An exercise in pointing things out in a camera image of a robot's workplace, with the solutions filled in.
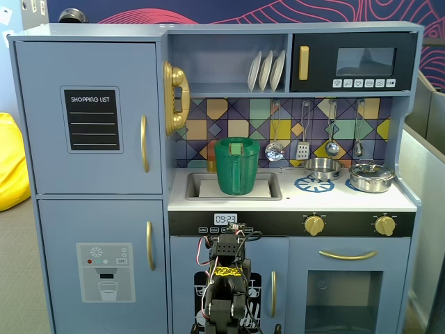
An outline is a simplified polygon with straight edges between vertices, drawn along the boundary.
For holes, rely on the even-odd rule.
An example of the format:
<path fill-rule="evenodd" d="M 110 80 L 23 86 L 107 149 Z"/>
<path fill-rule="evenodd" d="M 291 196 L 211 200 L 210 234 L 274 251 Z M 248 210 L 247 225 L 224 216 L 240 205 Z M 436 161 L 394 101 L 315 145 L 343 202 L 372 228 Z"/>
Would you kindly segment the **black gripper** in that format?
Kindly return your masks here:
<path fill-rule="evenodd" d="M 225 234 L 235 234 L 236 236 L 245 236 L 245 224 L 229 223 L 223 231 Z"/>

